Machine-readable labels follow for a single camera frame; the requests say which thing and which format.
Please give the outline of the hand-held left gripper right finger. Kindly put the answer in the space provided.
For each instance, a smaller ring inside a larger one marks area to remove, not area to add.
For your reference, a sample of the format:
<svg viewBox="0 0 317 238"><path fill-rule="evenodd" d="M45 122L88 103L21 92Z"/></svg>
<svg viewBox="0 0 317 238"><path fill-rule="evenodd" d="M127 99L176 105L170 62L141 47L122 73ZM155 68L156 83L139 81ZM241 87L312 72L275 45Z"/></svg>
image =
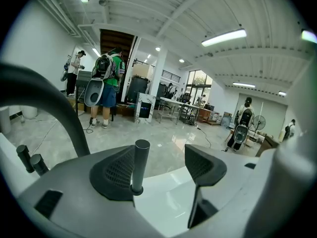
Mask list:
<svg viewBox="0 0 317 238"><path fill-rule="evenodd" d="M195 185L187 231L181 238L264 238L279 229L266 188L275 150L259 158L185 147L185 165Z"/></svg>

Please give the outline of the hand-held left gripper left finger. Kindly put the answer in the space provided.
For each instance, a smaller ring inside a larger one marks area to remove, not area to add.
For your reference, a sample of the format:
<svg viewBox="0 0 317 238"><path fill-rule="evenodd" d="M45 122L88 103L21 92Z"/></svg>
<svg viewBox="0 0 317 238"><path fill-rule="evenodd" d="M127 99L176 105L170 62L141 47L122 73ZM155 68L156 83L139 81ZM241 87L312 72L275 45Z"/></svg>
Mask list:
<svg viewBox="0 0 317 238"><path fill-rule="evenodd" d="M134 206L133 169L132 145L75 158L43 174L18 203L52 238L159 238Z"/></svg>

